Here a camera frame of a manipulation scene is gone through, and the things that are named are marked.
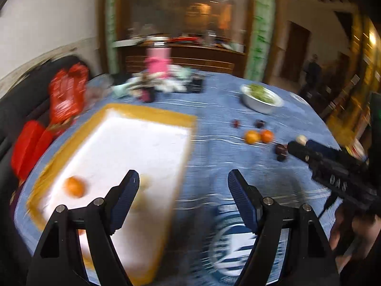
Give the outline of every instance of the red bag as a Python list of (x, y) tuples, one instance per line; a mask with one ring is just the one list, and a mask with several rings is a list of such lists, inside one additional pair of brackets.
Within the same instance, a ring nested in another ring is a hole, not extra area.
[(35, 120), (28, 121), (17, 138), (11, 166), (19, 180), (24, 182), (37, 161), (53, 142), (53, 135)]
[(62, 69), (49, 85), (50, 124), (64, 122), (83, 111), (85, 86), (89, 70), (77, 63), (69, 72)]

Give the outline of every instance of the wooden cabinet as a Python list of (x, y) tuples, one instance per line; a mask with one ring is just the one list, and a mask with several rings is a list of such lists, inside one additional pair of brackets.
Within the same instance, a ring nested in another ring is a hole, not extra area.
[[(243, 77), (245, 71), (245, 54), (222, 48), (196, 45), (169, 45), (173, 64), (190, 68), (232, 74)], [(118, 48), (119, 60), (125, 72), (141, 72), (145, 69), (144, 60), (147, 45), (136, 45)]]

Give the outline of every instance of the blue tablecloth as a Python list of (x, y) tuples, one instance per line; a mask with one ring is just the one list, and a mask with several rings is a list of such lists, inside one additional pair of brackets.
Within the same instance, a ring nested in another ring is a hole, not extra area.
[[(247, 83), (232, 75), (207, 73), (203, 93), (161, 92), (157, 94), (157, 102), (148, 104), (197, 116), (194, 148), (155, 285), (234, 284), (255, 236), (243, 226), (229, 192), (227, 175), (230, 170), (239, 169), (263, 196), (271, 196), (280, 204), (298, 207), (307, 202), (319, 213), (329, 195), (327, 189), (311, 180), (311, 172), (302, 161), (290, 156), (285, 162), (278, 162), (274, 144), (250, 146), (241, 139), (247, 130), (254, 129), (256, 119), (262, 119), (279, 143), (287, 143), (304, 134), (308, 139), (338, 148), (323, 121), (310, 106), (276, 87), (268, 88), (283, 98), (284, 106), (273, 115), (252, 111), (240, 99), (240, 86)], [(51, 145), (25, 182), (15, 211), (15, 224), (31, 252), (41, 236), (25, 207), (34, 182), (73, 132), (110, 102), (142, 104), (130, 97), (115, 99), (113, 96), (99, 102)], [(240, 128), (232, 127), (234, 119), (240, 121)], [(333, 212), (334, 209), (329, 210), (321, 219), (326, 234), (333, 224)], [(285, 230), (269, 281), (279, 275), (286, 237)], [(93, 272), (89, 276), (91, 281), (96, 281)]]

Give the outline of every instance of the hand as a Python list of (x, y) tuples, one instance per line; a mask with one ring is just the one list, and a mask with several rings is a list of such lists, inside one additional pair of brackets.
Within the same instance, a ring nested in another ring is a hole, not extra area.
[[(344, 222), (344, 208), (340, 205), (335, 212), (335, 223), (330, 232), (329, 243), (335, 249), (340, 240), (340, 225)], [(352, 220), (353, 232), (362, 239), (361, 245), (353, 255), (336, 257), (336, 265), (339, 273), (352, 259), (364, 259), (371, 250), (381, 230), (381, 218), (377, 215), (355, 216)]]

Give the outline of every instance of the metal bolt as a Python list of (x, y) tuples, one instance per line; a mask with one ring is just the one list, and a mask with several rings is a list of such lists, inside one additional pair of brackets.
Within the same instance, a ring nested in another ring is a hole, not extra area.
[(96, 198), (96, 199), (93, 201), (93, 203), (94, 203), (95, 205), (101, 205), (101, 204), (103, 204), (103, 202), (104, 202), (103, 198)]
[(274, 200), (271, 199), (270, 197), (265, 197), (265, 198), (263, 198), (263, 203), (266, 205), (272, 205), (272, 204), (274, 204)]
[(302, 205), (302, 208), (303, 208), (303, 210), (305, 210), (305, 211), (307, 211), (307, 212), (309, 212), (309, 211), (312, 210), (311, 205), (309, 205), (309, 204), (307, 204), (307, 203), (304, 203), (304, 204)]
[(62, 213), (64, 210), (65, 210), (65, 206), (62, 204), (56, 207), (56, 212), (58, 213)]

